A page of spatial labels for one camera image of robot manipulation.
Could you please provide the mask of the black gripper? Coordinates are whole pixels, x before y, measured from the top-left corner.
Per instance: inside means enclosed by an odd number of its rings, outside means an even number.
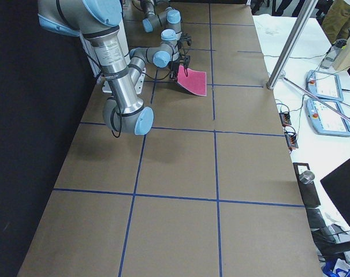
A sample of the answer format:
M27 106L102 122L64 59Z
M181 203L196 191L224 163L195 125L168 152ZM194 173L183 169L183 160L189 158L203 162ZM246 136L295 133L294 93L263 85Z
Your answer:
M170 74L169 74L169 78L171 81L177 81L177 75L178 75L178 71L179 71L179 67L180 65L183 64L183 60L182 59L177 59L175 61L171 61L169 68L170 68Z
M188 65L190 64L191 56L190 55L181 55L180 64L184 66L184 74L188 77Z

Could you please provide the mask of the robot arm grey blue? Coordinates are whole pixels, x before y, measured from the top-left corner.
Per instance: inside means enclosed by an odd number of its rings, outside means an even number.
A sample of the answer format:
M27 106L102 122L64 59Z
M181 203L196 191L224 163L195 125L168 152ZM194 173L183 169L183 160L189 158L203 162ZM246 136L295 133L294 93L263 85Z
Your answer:
M137 136L147 134L154 112L139 98L135 86L148 63L158 68L177 66L181 38L181 14L172 7L155 14L156 1L143 1L146 32L164 25L158 47L136 48L126 59L118 33L122 21L119 1L38 1L39 24L42 28L66 36L83 36L91 44L101 72L112 95L103 108L106 126L115 136L122 132Z
M183 44L192 45L191 35L183 32L179 10L171 7L169 1L140 1L144 13L142 20L145 32L162 27L161 46L153 52L152 63L158 68L169 67L170 79L178 79L179 68L187 71L191 57Z

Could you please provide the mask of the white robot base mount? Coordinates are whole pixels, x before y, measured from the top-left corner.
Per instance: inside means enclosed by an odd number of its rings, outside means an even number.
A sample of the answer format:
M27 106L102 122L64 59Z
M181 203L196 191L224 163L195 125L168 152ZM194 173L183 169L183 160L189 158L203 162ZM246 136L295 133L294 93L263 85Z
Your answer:
M80 32L94 49L102 73L125 108L134 106L137 94L118 33L122 8L117 1L82 1Z

